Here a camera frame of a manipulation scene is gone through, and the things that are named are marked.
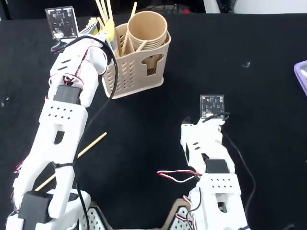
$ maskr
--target wooden stick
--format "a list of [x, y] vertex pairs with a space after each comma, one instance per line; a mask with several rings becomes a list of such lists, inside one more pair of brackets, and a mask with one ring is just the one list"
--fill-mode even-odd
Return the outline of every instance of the wooden stick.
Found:
[[[78, 158], [80, 158], [83, 154], [85, 154], [91, 147], [93, 147], [95, 144], [97, 144], [102, 138], [106, 136], [106, 133], [99, 136], [96, 140], [94, 140], [91, 144], [89, 144], [85, 149], [83, 149], [79, 154]], [[39, 187], [36, 188], [35, 191], [41, 190], [43, 187], [45, 187], [50, 181], [52, 181], [56, 177], [56, 174], [53, 174], [51, 177], [49, 177], [45, 182], [43, 182]]]
[[106, 24], [106, 18], [105, 18], [105, 15], [104, 15], [104, 11], [101, 8], [100, 2], [99, 2], [99, 0], [95, 0], [95, 1], [96, 1], [96, 5], [97, 5], [97, 7], [99, 9], [99, 13], [101, 15], [101, 18], [104, 21], [104, 24]]
[[148, 42], [147, 40], [143, 41], [142, 45], [140, 45], [139, 48], [135, 52], [141, 51], [144, 48], [144, 46], [146, 45], [147, 42]]
[[[130, 15], [130, 19], [134, 16], [137, 5], [138, 5], [138, 3], [135, 1], [134, 5], [133, 5], [133, 8], [132, 8], [131, 15]], [[126, 31], [126, 35], [125, 35], [125, 40], [124, 40], [123, 48], [121, 50], [121, 56], [124, 56], [124, 54], [125, 54], [126, 46], [127, 46], [127, 41], [128, 41], [128, 24], [127, 24], [127, 31]]]
[[111, 19], [113, 21], [113, 14], [112, 14], [112, 8], [111, 8], [110, 0], [106, 0], [106, 5], [107, 5], [107, 11], [109, 12], [109, 19]]
[[106, 17], [106, 21], [107, 21], [110, 17], [108, 17], [108, 15], [107, 15], [105, 0], [100, 0], [100, 1], [101, 1], [102, 9], [103, 9], [103, 11], [105, 13], [105, 17]]
[[104, 28], [104, 24], [102, 23], [102, 20], [101, 20], [101, 18], [100, 17], [97, 17], [97, 20], [98, 20], [98, 22], [99, 22], [99, 24], [100, 24], [100, 30], [99, 31], [102, 31], [103, 30], [103, 28]]

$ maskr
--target paper cup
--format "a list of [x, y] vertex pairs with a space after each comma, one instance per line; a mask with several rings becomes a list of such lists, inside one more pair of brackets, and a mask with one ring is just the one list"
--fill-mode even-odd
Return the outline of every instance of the paper cup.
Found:
[[135, 14], [128, 21], [128, 34], [136, 50], [147, 40], [143, 50], [160, 47], [167, 36], [167, 22], [165, 18], [153, 11], [143, 11]]

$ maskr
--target perforated holder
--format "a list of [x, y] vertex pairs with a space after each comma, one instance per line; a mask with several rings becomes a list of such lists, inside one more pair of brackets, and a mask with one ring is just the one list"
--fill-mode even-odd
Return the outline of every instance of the perforated holder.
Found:
[[[127, 24], [122, 24], [115, 28], [118, 41], [119, 53], [125, 40]], [[118, 83], [114, 99], [124, 97], [136, 92], [144, 91], [163, 84], [163, 72], [166, 63], [171, 36], [167, 32], [167, 37], [162, 46], [154, 50], [142, 50], [133, 52], [132, 44], [128, 39], [125, 53], [127, 55], [117, 58], [118, 63]], [[115, 78], [114, 65], [108, 67], [102, 83], [109, 97]]]

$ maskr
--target robotic arm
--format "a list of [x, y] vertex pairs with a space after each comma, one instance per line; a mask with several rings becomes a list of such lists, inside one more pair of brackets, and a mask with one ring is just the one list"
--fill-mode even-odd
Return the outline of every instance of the robotic arm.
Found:
[[[104, 52], [106, 47], [97, 41], [110, 47], [107, 35], [98, 33], [94, 37], [96, 40], [79, 39], [67, 46], [50, 70], [50, 88], [40, 125], [13, 185], [14, 205], [19, 213], [8, 218], [7, 230], [61, 230], [83, 215], [80, 198], [71, 189], [72, 166], [88, 117], [85, 108], [91, 105], [98, 86], [97, 75], [103, 74], [110, 63]], [[32, 191], [36, 178], [50, 162], [56, 166], [56, 188], [47, 195]], [[82, 191], [82, 197], [88, 208], [90, 196]]]
[[181, 145], [188, 166], [202, 174], [189, 193], [195, 228], [248, 230], [235, 164], [222, 145], [221, 127], [228, 118], [222, 95], [201, 95], [201, 118], [181, 125]]

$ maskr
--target black tabletop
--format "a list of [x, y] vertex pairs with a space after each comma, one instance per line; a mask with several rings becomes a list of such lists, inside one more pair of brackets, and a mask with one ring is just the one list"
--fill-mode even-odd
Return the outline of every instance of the black tabletop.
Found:
[[[115, 18], [124, 23], [128, 16]], [[177, 184], [157, 170], [185, 169], [180, 124], [200, 115], [200, 94], [224, 94], [224, 130], [252, 171], [249, 210], [255, 230], [304, 229], [307, 193], [307, 98], [293, 72], [307, 59], [307, 15], [166, 15], [172, 42], [161, 87], [113, 100], [82, 143], [107, 137], [78, 161], [82, 190], [113, 228], [161, 227], [175, 199], [195, 182]], [[82, 28], [87, 18], [78, 19]], [[0, 220], [11, 212], [16, 164], [33, 143], [56, 58], [46, 20], [0, 22]], [[88, 109], [106, 100], [100, 86]], [[242, 200], [251, 179], [236, 151]], [[48, 167], [39, 184], [53, 172]], [[46, 189], [52, 188], [54, 182]]]

